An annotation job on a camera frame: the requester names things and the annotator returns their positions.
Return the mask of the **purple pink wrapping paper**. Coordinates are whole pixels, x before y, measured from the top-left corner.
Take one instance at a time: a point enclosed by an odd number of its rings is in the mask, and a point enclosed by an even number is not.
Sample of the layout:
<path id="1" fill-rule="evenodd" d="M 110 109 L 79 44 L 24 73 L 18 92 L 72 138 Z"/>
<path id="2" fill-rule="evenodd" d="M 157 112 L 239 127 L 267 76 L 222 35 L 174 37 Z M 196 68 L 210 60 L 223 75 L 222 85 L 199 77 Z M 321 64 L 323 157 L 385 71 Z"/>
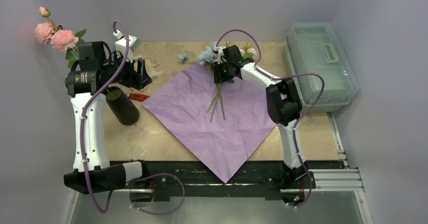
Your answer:
<path id="1" fill-rule="evenodd" d="M 240 79 L 226 84 L 226 120 L 218 104 L 210 123 L 209 80 L 204 66 L 191 65 L 163 71 L 148 86 L 149 99 L 142 104 L 143 158 L 197 158 L 223 182 L 249 159 L 282 160 L 281 137 L 268 116 L 265 91 Z"/>

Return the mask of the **peach rose flower stem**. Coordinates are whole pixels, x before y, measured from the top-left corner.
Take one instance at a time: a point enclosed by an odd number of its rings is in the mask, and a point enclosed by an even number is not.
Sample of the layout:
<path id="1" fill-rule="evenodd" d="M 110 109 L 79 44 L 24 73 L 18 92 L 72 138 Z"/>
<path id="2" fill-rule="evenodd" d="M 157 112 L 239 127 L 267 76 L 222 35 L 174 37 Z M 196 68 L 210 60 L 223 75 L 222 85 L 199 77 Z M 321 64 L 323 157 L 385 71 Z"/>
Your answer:
<path id="1" fill-rule="evenodd" d="M 215 111 L 216 111 L 216 107 L 217 107 L 218 102 L 220 103 L 220 107 L 221 107 L 221 112 L 222 112 L 223 120 L 225 120 L 225 119 L 226 119 L 226 115 L 225 115 L 225 108 L 224 108 L 223 97 L 222 97 L 222 88 L 223 88 L 227 83 L 233 84 L 233 83 L 234 83 L 234 80 L 233 80 L 233 79 L 231 79 L 231 80 L 228 80 L 228 81 L 227 81 L 227 82 L 225 82 L 225 83 L 219 83 L 219 84 L 216 84 L 216 93 L 215 93 L 214 97 L 212 98 L 212 100 L 211 100 L 211 102 L 210 102 L 210 104 L 209 104 L 209 107 L 208 107 L 208 109 L 207 109 L 207 111 L 206 111 L 207 113 L 210 113 L 210 119 L 209 119 L 209 122 L 210 122 L 210 123 L 211 123 L 211 122 L 212 122 L 212 120 L 213 120 L 213 116 L 214 116 L 214 113 L 215 113 Z"/>

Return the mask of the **blue flower stem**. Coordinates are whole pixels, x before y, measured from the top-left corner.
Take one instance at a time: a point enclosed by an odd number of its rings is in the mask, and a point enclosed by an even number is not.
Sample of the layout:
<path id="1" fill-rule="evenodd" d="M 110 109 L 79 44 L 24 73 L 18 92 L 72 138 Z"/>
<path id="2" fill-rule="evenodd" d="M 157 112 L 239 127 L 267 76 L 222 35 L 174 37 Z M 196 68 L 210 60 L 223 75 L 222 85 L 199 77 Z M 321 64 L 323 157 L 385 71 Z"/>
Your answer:
<path id="1" fill-rule="evenodd" d="M 216 83 L 214 82 L 214 76 L 213 76 L 213 71 L 212 71 L 212 64 L 215 60 L 215 54 L 213 52 L 214 47 L 218 47 L 217 46 L 217 42 L 213 42 L 212 44 L 208 45 L 205 47 L 205 50 L 203 50 L 198 56 L 197 56 L 197 60 L 196 62 L 199 65 L 204 66 L 207 71 L 208 71 L 208 75 L 209 75 L 209 84 L 212 90 L 211 93 L 211 100 L 214 97 L 215 93 L 216 93 Z"/>

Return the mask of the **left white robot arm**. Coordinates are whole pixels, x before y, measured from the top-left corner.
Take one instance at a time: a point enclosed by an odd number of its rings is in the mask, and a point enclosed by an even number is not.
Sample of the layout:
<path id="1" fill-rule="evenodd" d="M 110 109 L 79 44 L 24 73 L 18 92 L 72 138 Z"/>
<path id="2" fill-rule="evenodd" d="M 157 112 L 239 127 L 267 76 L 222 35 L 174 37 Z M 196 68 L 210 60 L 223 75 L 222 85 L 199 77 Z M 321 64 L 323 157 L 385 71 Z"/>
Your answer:
<path id="1" fill-rule="evenodd" d="M 105 147 L 105 107 L 121 124 L 136 123 L 139 111 L 122 86 L 142 89 L 152 82 L 144 59 L 132 58 L 131 44 L 120 39 L 114 51 L 103 41 L 79 44 L 80 57 L 65 79 L 75 116 L 76 150 L 73 171 L 64 175 L 64 184 L 83 194 L 122 189 L 130 181 L 137 188 L 150 183 L 143 161 L 111 165 Z"/>

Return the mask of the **pink rose flower stem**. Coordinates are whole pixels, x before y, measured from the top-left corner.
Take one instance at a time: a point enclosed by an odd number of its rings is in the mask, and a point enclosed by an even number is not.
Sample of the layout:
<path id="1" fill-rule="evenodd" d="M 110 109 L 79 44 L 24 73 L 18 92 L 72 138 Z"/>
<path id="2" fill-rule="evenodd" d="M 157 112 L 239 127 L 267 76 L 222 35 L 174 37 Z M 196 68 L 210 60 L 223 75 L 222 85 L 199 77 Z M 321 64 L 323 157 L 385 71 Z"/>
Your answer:
<path id="1" fill-rule="evenodd" d="M 68 94 L 71 97 L 87 92 L 94 95 L 103 86 L 96 81 L 96 71 L 111 59 L 109 45 L 103 41 L 85 41 L 85 29 L 76 33 L 64 29 L 53 21 L 51 12 L 45 7 L 39 7 L 38 13 L 46 21 L 36 25 L 34 36 L 39 43 L 50 45 L 65 55 L 70 69 L 65 79 Z"/>

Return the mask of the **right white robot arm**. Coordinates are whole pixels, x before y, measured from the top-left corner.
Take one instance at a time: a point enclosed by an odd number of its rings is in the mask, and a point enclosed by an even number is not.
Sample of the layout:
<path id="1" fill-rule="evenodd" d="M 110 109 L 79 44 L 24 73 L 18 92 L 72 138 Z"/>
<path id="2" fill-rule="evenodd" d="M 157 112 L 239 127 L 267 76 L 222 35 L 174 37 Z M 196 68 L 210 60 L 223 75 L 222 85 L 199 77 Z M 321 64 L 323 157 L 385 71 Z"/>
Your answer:
<path id="1" fill-rule="evenodd" d="M 295 81 L 280 79 L 259 68 L 252 59 L 244 59 L 239 48 L 214 47 L 215 61 L 211 68 L 215 83 L 225 83 L 235 77 L 265 90 L 267 113 L 277 124 L 284 150 L 283 184 L 296 187 L 307 173 L 305 157 L 300 151 L 298 119 L 302 110 Z"/>

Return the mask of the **green leafy flower stem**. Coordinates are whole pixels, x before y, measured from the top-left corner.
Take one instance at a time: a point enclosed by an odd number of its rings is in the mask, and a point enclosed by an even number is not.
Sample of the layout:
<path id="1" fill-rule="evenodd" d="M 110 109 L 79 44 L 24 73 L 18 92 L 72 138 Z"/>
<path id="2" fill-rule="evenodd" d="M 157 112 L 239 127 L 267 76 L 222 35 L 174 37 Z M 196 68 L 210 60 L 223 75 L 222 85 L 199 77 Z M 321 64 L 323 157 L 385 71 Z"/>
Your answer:
<path id="1" fill-rule="evenodd" d="M 252 47 L 252 45 L 248 42 L 245 43 L 241 48 L 239 48 L 239 51 L 244 59 L 254 60 L 258 57 L 258 50 Z"/>

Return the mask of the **cream printed ribbon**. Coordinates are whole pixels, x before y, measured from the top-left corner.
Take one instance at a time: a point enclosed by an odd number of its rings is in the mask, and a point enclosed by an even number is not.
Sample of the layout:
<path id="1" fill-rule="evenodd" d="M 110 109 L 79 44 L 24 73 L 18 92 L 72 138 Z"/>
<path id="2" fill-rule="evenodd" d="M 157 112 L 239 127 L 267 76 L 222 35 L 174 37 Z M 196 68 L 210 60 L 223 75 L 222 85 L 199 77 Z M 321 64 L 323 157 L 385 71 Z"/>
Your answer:
<path id="1" fill-rule="evenodd" d="M 148 76 L 150 76 L 152 79 L 155 79 L 163 73 L 163 71 L 161 71 L 158 66 L 159 63 L 151 62 L 149 59 L 144 59 L 144 69 Z"/>

